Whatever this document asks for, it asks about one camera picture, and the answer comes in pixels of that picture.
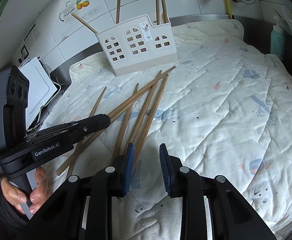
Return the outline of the person's left hand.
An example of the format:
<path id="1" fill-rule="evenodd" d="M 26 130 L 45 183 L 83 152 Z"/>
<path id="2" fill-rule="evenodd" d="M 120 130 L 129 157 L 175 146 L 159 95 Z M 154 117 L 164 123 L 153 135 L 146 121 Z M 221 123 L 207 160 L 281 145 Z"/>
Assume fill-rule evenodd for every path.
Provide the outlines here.
<path id="1" fill-rule="evenodd" d="M 36 214 L 51 196 L 48 191 L 47 173 L 42 166 L 36 169 L 34 178 L 36 180 L 36 188 L 31 193 L 14 186 L 6 177 L 1 180 L 4 198 L 22 215 Z"/>

